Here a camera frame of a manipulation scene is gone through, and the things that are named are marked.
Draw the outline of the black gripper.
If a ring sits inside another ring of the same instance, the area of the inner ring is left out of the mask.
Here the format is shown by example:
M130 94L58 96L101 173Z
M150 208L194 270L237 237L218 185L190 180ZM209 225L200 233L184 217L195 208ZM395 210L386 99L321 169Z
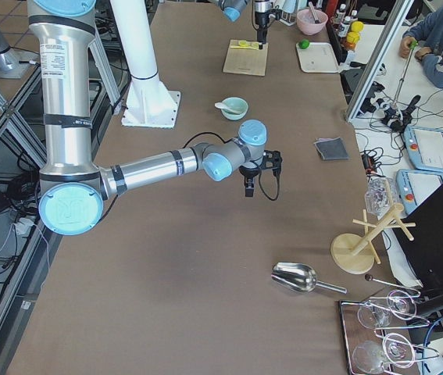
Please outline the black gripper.
M244 177L245 197L254 196L254 179L259 175L259 165L252 163L251 166L241 166L240 173Z
M254 1L253 15L256 29L257 41L266 42L267 29L269 25L270 2Z

